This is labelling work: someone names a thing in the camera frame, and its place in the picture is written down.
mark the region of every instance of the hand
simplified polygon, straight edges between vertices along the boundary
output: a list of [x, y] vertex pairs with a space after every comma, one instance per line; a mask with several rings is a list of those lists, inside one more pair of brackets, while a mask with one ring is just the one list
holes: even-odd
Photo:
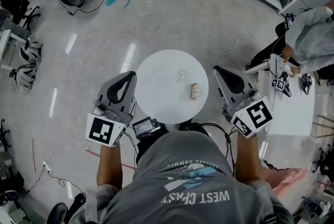
[[295, 75], [300, 74], [301, 73], [301, 69], [300, 67], [290, 67], [292, 75], [290, 75], [290, 77], [295, 77]]
[[291, 58], [292, 53], [293, 49], [287, 44], [282, 51], [282, 56], [285, 63]]

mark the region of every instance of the pink object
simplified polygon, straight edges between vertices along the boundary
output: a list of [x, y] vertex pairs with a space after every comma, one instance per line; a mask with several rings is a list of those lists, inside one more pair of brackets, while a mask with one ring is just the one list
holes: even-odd
[[274, 170], [262, 168], [264, 180], [269, 183], [277, 197], [281, 197], [294, 183], [308, 175], [308, 170], [302, 168], [288, 168]]

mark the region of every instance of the gray t-shirt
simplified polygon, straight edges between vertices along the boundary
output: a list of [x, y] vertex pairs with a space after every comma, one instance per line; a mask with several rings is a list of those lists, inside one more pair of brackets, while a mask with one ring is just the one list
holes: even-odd
[[131, 184], [120, 191], [101, 185], [96, 192], [87, 192], [86, 205], [70, 224], [254, 224], [273, 213], [280, 223], [293, 223], [267, 183], [248, 186], [233, 178], [224, 155], [208, 136], [172, 132], [146, 151]]

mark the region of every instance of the white round table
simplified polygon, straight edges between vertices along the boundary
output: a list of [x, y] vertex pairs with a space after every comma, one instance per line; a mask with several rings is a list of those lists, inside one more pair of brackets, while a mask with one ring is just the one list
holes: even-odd
[[[185, 74], [178, 79], [178, 71]], [[191, 84], [202, 85], [202, 96], [190, 99]], [[191, 55], [178, 50], [159, 51], [149, 56], [137, 71], [135, 96], [151, 118], [164, 124], [178, 124], [193, 118], [204, 106], [209, 92], [206, 72]]]

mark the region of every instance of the person in gray jacket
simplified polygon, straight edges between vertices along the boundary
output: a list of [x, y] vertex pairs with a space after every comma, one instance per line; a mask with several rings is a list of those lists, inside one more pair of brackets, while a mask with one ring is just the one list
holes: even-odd
[[261, 180], [257, 137], [238, 134], [235, 178], [207, 134], [170, 132], [151, 142], [144, 152], [138, 147], [133, 181], [124, 188], [120, 145], [101, 146], [97, 190], [87, 191], [69, 223], [293, 223]]
[[292, 77], [334, 64], [333, 9], [329, 2], [298, 15], [285, 35], [259, 52], [246, 69], [266, 61], [271, 53], [282, 54], [284, 62], [297, 66], [291, 67]]

